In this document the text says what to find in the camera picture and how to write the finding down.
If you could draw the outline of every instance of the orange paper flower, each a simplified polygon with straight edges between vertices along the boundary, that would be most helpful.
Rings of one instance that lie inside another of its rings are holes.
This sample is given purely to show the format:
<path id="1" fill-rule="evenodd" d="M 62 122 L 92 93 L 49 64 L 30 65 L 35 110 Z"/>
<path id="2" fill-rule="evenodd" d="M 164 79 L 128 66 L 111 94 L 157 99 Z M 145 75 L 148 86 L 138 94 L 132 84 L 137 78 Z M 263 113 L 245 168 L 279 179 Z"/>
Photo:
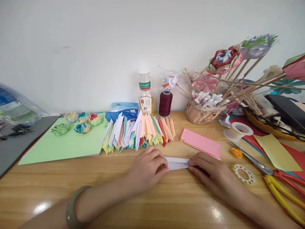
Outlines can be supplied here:
<path id="1" fill-rule="evenodd" d="M 242 152 L 238 149 L 232 148 L 231 153 L 238 158 L 242 158 Z"/>

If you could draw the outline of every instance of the tape roll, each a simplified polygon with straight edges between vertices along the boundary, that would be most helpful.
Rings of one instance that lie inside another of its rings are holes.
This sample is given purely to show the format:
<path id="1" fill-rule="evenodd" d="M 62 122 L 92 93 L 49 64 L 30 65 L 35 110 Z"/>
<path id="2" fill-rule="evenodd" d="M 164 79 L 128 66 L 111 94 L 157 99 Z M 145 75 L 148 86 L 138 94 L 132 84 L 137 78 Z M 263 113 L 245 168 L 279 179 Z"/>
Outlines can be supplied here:
<path id="1" fill-rule="evenodd" d="M 241 122 L 234 122 L 230 129 L 225 129 L 222 133 L 227 139 L 240 142 L 245 135 L 253 135 L 253 130 Z"/>
<path id="2" fill-rule="evenodd" d="M 239 178 L 244 185 L 246 186 L 255 186 L 256 185 L 256 177 L 254 173 L 252 173 L 249 169 L 247 169 L 245 166 L 240 164 L 234 164 L 231 167 L 231 171 Z M 239 173 L 238 170 L 243 170 L 247 175 L 248 179 L 244 179 Z"/>

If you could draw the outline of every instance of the yellow scissors handle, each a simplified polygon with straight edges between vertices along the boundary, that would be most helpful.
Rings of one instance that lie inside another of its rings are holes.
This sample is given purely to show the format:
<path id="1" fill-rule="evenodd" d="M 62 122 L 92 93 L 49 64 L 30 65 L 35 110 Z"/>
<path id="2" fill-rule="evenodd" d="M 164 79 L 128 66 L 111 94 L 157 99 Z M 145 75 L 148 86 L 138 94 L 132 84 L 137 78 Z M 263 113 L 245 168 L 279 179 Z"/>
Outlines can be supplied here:
<path id="1" fill-rule="evenodd" d="M 265 183 L 267 184 L 269 190 L 275 197 L 275 199 L 279 202 L 279 204 L 284 208 L 284 210 L 302 227 L 305 227 L 305 222 L 288 206 L 288 204 L 284 201 L 284 199 L 281 197 L 277 189 L 282 192 L 286 197 L 291 199 L 293 202 L 295 202 L 297 205 L 303 208 L 304 203 L 296 199 L 294 196 L 292 196 L 290 193 L 288 193 L 286 190 L 284 190 L 277 181 L 270 175 L 265 175 L 263 177 Z"/>

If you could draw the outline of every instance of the red scissors handle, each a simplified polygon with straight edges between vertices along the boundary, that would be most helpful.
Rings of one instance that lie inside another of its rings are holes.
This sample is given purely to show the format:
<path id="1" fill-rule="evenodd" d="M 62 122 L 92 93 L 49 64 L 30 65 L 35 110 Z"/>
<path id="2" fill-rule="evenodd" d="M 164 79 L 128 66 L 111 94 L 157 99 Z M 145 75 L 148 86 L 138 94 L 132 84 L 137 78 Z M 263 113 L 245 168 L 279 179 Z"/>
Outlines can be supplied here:
<path id="1" fill-rule="evenodd" d="M 294 177 L 290 174 L 283 173 L 282 171 L 279 171 L 279 170 L 274 170 L 273 176 L 279 178 L 280 180 L 282 180 L 285 183 L 287 183 L 288 185 L 290 185 L 297 193 L 299 193 L 305 199 L 305 192 L 286 178 L 289 178 L 289 179 L 305 186 L 305 181 L 304 180 L 301 180 L 301 179 L 299 179 L 297 177 Z"/>

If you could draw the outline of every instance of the maroon thread spool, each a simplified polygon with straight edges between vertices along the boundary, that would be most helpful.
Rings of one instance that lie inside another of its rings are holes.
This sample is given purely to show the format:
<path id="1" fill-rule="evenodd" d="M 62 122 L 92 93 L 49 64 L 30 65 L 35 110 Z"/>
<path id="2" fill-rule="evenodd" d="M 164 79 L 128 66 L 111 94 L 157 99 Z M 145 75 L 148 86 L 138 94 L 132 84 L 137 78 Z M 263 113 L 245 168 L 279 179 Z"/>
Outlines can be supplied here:
<path id="1" fill-rule="evenodd" d="M 173 94 L 171 91 L 163 91 L 160 94 L 159 114 L 168 117 L 171 112 Z"/>

